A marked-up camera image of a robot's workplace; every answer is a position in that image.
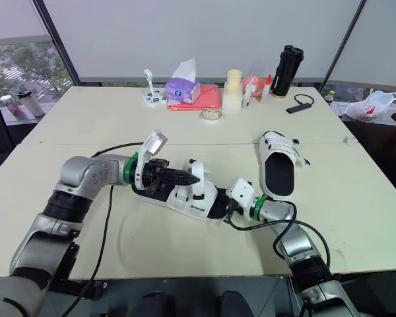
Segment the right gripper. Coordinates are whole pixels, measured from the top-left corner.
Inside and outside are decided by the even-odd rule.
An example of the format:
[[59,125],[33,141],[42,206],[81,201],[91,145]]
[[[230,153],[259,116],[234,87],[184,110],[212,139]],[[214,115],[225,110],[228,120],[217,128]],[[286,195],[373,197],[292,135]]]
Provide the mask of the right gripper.
[[232,222],[232,217],[238,208],[241,209],[239,203],[236,200],[230,198],[226,206],[226,218],[224,220],[225,223],[228,223],[229,225],[234,225]]

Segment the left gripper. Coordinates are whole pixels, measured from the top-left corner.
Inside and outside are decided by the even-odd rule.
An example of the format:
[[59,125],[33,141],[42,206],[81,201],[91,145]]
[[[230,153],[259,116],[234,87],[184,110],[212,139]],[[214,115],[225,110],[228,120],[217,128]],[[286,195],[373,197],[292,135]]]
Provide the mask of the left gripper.
[[144,165],[142,183],[147,195],[154,195],[164,189],[162,175],[168,165],[169,161],[161,158],[151,159]]

